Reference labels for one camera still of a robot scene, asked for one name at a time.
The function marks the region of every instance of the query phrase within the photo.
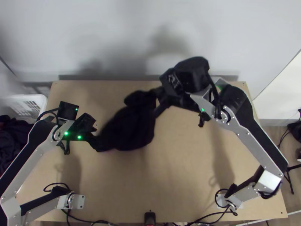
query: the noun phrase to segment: black cloth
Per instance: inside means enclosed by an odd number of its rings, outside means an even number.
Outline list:
[[[301,121],[290,123],[287,125],[287,128],[293,137],[301,143]]]
[[[0,176],[27,144],[32,126],[8,115],[0,116]]]
[[[89,135],[87,142],[96,151],[117,149],[130,151],[149,144],[154,137],[156,95],[153,91],[135,91],[124,99],[120,109],[102,128],[98,136]]]

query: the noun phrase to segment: floor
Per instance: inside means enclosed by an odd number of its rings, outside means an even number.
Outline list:
[[[267,134],[271,137],[271,139],[274,141],[275,144],[279,143],[279,140],[282,136],[282,134],[285,132],[286,127],[265,127],[264,128],[267,132]],[[281,152],[284,154],[286,159],[289,161],[289,166],[294,166],[299,164],[296,160],[296,153],[301,150],[301,143],[296,141],[291,134],[287,135],[285,139],[283,140],[281,147]],[[291,194],[289,183],[285,180],[281,191],[283,194],[284,202],[286,205],[287,212],[293,212],[297,210],[301,210],[301,168],[294,169],[290,172],[290,177],[293,183],[293,188],[295,191],[295,194]],[[289,218],[285,219],[274,219],[274,220],[268,220],[268,224],[270,226],[297,226],[300,225],[301,222],[301,213],[290,215]],[[236,225],[243,222],[220,222],[216,225]],[[70,223],[71,226],[89,226],[90,224],[86,223]],[[252,224],[254,226],[267,226],[267,223],[260,222],[256,224]],[[41,222],[41,221],[34,221],[30,224],[30,226],[67,226],[67,224],[64,223],[57,223],[57,222]]]

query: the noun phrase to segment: black cable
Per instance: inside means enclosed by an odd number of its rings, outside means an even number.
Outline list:
[[[298,109],[298,112],[300,113],[300,116],[299,116],[298,121],[300,121],[300,119],[301,119],[301,108]],[[279,141],[279,144],[277,145],[278,148],[280,148],[280,145],[281,145],[283,139],[290,133],[290,131],[288,131],[288,130],[289,130],[289,129],[287,128],[286,131],[282,134],[282,136],[281,136],[281,138],[280,138],[280,141]]]
[[[277,145],[277,148],[280,148],[280,145],[281,145],[283,139],[284,139],[288,134],[290,134],[290,131],[288,131],[286,134],[284,133],[284,134],[282,135],[282,137],[281,137],[281,139],[280,139],[280,142],[279,142],[279,144]]]
[[[51,184],[47,185],[47,186],[43,189],[43,191],[44,191],[44,192],[51,192],[51,190],[46,190],[46,189],[47,189],[49,186],[51,186],[51,185],[64,185],[69,191],[71,191],[67,184],[61,183],[61,182],[58,182],[58,183],[51,183]]]
[[[44,191],[44,192],[51,192],[51,190],[46,190],[46,189],[47,189],[49,186],[51,186],[51,185],[64,185],[69,191],[71,191],[70,188],[69,188],[69,186],[68,186],[67,184],[65,184],[65,183],[62,183],[62,182],[51,183],[51,184],[47,185],[47,186],[43,189],[43,191]],[[106,220],[89,221],[89,220],[82,220],[82,219],[76,218],[76,217],[70,215],[70,212],[71,212],[70,209],[68,209],[67,212],[64,211],[63,209],[61,209],[61,211],[63,211],[64,214],[66,214],[66,222],[67,222],[67,225],[68,225],[68,226],[70,226],[70,223],[69,223],[69,220],[68,220],[69,217],[71,217],[71,218],[73,218],[73,219],[75,219],[75,220],[77,220],[77,221],[81,221],[81,222],[85,222],[85,223],[92,223],[92,225],[94,225],[94,224],[96,224],[96,223],[100,223],[100,224],[111,224],[111,225],[114,225],[114,226],[118,226],[118,225],[112,224],[112,223],[110,223],[110,222],[108,222],[108,221],[106,221]]]
[[[45,111],[43,112],[42,114],[39,115],[39,117],[36,119],[36,122],[39,121],[44,115],[46,114],[53,114],[55,116],[55,119],[56,119],[56,124],[58,125],[59,124],[59,119],[58,119],[58,116],[56,115],[56,113],[54,113],[54,111],[57,111],[59,110],[60,108],[55,108],[55,109],[51,109],[51,110],[48,110],[48,111]]]
[[[280,183],[277,185],[276,189],[275,189],[273,192],[269,193],[269,194],[264,193],[264,192],[258,192],[258,193],[261,195],[261,198],[263,198],[263,199],[269,199],[269,198],[273,197],[273,196],[278,192],[281,183],[282,183],[282,182],[280,182]]]
[[[216,212],[216,213],[208,214],[208,215],[206,215],[206,216],[204,216],[204,217],[201,217],[201,218],[195,220],[194,222],[190,222],[190,223],[186,224],[185,226],[190,226],[190,225],[195,224],[195,223],[201,223],[201,224],[214,224],[214,223],[218,222],[218,221],[219,221],[226,213],[232,213],[232,214],[234,214],[232,211],[227,211],[227,210],[229,209],[229,207],[230,207],[230,206],[228,205],[227,208],[226,208],[226,210],[223,211],[223,212]],[[207,218],[207,217],[210,217],[210,216],[216,215],[216,214],[221,214],[221,216],[220,216],[216,221],[213,221],[213,222],[202,222],[202,221],[201,221],[201,220],[203,220],[203,219],[205,219],[205,218]]]
[[[226,205],[226,206],[220,206],[220,205],[217,203],[217,200],[216,200],[216,198],[218,197],[218,194],[219,194],[221,191],[228,191],[228,189],[226,189],[226,188],[219,189],[219,190],[215,193],[214,201],[215,201],[215,203],[217,204],[218,207],[220,207],[220,208],[226,208],[228,205]]]
[[[70,211],[71,211],[71,210],[68,209],[67,214],[66,214],[66,222],[67,222],[67,225],[68,225],[68,226],[70,226],[69,219],[68,219],[68,218],[69,218]]]

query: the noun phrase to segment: white plastic basket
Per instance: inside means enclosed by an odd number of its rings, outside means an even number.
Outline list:
[[[11,95],[0,98],[0,115],[9,115],[17,120],[35,121],[45,111],[46,105],[47,97],[42,94]]]

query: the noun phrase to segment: table surface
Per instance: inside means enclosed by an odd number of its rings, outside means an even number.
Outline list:
[[[232,82],[248,93],[244,82]],[[47,109],[60,101],[79,105],[96,119],[99,130],[124,106],[135,90],[149,90],[158,81],[57,81],[52,84]],[[86,142],[72,141],[70,155],[56,148],[43,155],[17,195],[20,204],[45,195],[43,188],[64,182],[86,196],[82,210],[72,215],[88,220],[137,223],[152,210],[157,222],[189,222],[220,212],[214,194],[252,176],[259,163],[231,132],[212,120],[198,127],[195,112],[170,107],[157,120],[153,141],[140,150],[98,153]],[[238,216],[225,214],[222,221],[287,217],[281,191],[268,200],[243,204]],[[207,218],[214,221],[218,216]],[[65,221],[60,210],[39,220]]]

